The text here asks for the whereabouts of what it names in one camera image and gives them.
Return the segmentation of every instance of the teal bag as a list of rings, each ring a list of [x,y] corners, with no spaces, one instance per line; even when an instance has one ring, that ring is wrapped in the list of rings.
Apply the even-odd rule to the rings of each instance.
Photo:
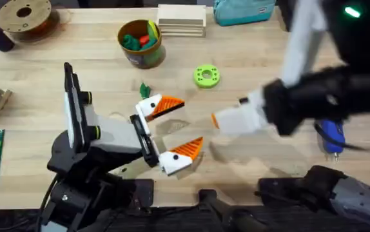
[[[214,18],[221,26],[268,20],[275,0],[215,0]]]

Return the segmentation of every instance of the cup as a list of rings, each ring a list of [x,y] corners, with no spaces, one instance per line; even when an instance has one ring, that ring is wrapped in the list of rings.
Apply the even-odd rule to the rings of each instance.
[[[134,20],[126,23],[121,27],[118,33],[118,42],[121,46],[126,58],[138,68],[153,68],[158,66],[165,58],[165,48],[162,45],[162,36],[158,26],[158,41],[150,48],[143,51],[133,51],[126,49],[123,44],[123,37],[126,34],[130,34],[135,38],[148,34],[148,20]]]

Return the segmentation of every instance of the screw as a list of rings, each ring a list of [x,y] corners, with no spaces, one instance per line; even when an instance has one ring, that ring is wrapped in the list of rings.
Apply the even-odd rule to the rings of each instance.
[[[338,105],[337,99],[332,95],[327,95],[327,101],[334,106]]]

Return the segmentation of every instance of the green light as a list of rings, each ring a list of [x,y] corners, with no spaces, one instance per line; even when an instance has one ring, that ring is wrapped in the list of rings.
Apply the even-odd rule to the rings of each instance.
[[[353,9],[352,7],[346,7],[344,9],[346,11],[347,14],[353,16],[353,17],[356,17],[356,18],[359,18],[361,16],[361,13],[356,11],[355,9]]]

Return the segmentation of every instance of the wooden table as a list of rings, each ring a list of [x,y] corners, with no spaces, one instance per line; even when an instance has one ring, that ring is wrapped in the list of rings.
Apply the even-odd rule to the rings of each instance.
[[[46,164],[53,140],[66,129],[65,61],[78,73],[82,89],[92,91],[101,115],[135,113],[142,81],[154,93],[186,101],[184,108],[150,127],[167,148],[203,135],[198,163],[167,177],[158,167],[150,169],[137,160],[122,173],[126,178],[154,179],[155,206],[193,205],[201,188],[214,188],[233,204],[259,204],[253,195],[259,178],[301,177],[314,164],[370,184],[370,154],[345,151],[338,162],[326,159],[311,122],[290,138],[279,137],[273,127],[247,137],[227,137],[213,129],[212,112],[235,105],[245,93],[278,77],[288,34],[275,16],[264,23],[221,27],[209,9],[206,38],[164,38],[165,61],[150,70],[134,68],[115,34],[128,21],[155,20],[156,13],[153,8],[61,10],[63,24],[50,38],[0,52],[0,88],[14,92],[0,116],[0,129],[6,129],[0,208],[38,208],[54,175]],[[317,67],[338,63],[326,38]],[[192,73],[201,64],[218,67],[222,75],[218,86],[210,90],[195,86]],[[352,118],[345,130],[349,142],[370,145],[370,116]]]

